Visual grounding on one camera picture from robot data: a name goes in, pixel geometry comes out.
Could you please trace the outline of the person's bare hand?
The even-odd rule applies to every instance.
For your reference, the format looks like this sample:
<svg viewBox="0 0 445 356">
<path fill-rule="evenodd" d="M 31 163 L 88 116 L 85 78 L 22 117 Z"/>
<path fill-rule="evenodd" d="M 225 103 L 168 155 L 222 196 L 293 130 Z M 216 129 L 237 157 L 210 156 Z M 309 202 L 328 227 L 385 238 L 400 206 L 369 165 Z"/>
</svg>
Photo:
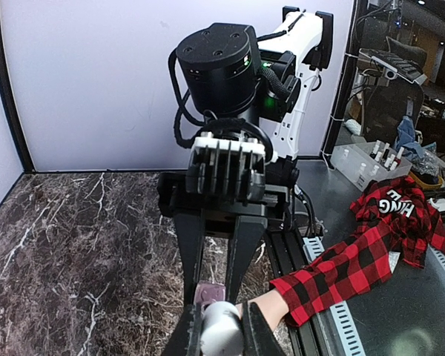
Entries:
<svg viewBox="0 0 445 356">
<path fill-rule="evenodd" d="M 273 332 L 289 312 L 287 302 L 276 289 L 267 291 L 265 294 L 249 300 L 248 304 L 251 303 L 256 303 L 258 305 L 267 324 Z"/>
</svg>

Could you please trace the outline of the white nail polish brush cap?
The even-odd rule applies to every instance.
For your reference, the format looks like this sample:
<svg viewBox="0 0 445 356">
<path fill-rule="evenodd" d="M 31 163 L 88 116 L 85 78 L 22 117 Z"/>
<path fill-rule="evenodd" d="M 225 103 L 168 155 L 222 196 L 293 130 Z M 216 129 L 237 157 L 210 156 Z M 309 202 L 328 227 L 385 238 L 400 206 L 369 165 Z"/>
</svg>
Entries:
<svg viewBox="0 0 445 356">
<path fill-rule="evenodd" d="M 202 316 L 202 354 L 241 355 L 243 349 L 244 336 L 237 307 L 225 301 L 212 303 Z"/>
</svg>

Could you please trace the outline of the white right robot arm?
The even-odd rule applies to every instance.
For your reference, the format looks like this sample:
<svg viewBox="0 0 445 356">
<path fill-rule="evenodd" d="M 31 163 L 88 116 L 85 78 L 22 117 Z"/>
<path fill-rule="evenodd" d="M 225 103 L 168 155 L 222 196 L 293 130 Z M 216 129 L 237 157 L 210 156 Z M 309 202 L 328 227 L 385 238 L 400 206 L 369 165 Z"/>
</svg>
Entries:
<svg viewBox="0 0 445 356">
<path fill-rule="evenodd" d="M 296 229 L 298 139 L 333 32 L 331 13 L 284 7 L 273 33 L 214 23 L 171 52 L 174 137 L 190 156 L 184 172 L 159 176 L 157 190 L 174 221 L 184 304 L 202 302 L 206 237 L 228 242 L 222 298 L 234 302 L 261 239 Z"/>
</svg>

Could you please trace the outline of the purple nail polish bottle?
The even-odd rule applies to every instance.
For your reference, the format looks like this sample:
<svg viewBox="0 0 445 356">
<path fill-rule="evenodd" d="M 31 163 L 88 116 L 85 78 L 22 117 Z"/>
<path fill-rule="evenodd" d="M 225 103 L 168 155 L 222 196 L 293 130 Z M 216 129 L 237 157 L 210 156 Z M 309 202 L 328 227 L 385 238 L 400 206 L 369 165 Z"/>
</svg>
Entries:
<svg viewBox="0 0 445 356">
<path fill-rule="evenodd" d="M 215 302 L 225 301 L 225 286 L 220 283 L 200 282 L 197 284 L 194 304 L 200 304 L 203 309 Z"/>
</svg>

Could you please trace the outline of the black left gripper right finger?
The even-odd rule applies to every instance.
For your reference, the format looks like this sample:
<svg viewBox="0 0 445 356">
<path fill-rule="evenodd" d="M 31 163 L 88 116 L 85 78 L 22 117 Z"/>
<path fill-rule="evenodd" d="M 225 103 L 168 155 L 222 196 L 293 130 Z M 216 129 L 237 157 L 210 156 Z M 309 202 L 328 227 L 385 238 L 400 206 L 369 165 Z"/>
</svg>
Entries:
<svg viewBox="0 0 445 356">
<path fill-rule="evenodd" d="M 285 352 L 256 303 L 243 303 L 241 319 L 246 356 L 283 356 Z"/>
</svg>

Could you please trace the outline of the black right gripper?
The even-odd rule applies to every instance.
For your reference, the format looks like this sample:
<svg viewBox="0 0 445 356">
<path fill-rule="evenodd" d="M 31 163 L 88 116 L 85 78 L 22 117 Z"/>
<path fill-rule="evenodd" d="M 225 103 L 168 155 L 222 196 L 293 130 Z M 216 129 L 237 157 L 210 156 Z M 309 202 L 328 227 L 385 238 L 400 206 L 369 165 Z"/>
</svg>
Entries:
<svg viewBox="0 0 445 356">
<path fill-rule="evenodd" d="M 200 281 L 205 234 L 232 234 L 228 241 L 225 300 L 235 304 L 245 273 L 265 230 L 284 221 L 289 189 L 267 185 L 256 201 L 230 200 L 188 193 L 185 175 L 159 176 L 157 191 L 163 216 L 174 222 L 182 261 L 185 305 L 194 302 Z"/>
</svg>

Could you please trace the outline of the red plaid sleeve forearm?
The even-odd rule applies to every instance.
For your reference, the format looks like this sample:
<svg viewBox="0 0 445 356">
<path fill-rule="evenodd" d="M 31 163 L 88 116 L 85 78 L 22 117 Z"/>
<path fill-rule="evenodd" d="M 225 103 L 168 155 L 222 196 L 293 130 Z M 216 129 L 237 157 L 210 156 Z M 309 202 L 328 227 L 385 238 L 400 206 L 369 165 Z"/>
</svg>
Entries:
<svg viewBox="0 0 445 356">
<path fill-rule="evenodd" d="M 287 302 L 286 319 L 293 326 L 385 283 L 392 277 L 392 252 L 415 268 L 424 268 L 430 246 L 445 254 L 441 215 L 411 177 L 370 183 L 350 209 L 357 222 L 350 236 L 270 282 Z"/>
</svg>

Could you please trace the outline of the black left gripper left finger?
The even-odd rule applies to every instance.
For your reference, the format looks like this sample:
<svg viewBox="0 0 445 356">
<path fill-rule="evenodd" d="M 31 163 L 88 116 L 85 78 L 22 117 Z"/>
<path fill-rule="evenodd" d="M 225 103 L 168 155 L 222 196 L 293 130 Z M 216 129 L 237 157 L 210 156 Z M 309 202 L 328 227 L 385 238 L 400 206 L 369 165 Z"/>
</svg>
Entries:
<svg viewBox="0 0 445 356">
<path fill-rule="evenodd" d="M 187 305 L 162 352 L 162 356 L 200 356 L 202 308 L 200 304 Z"/>
</svg>

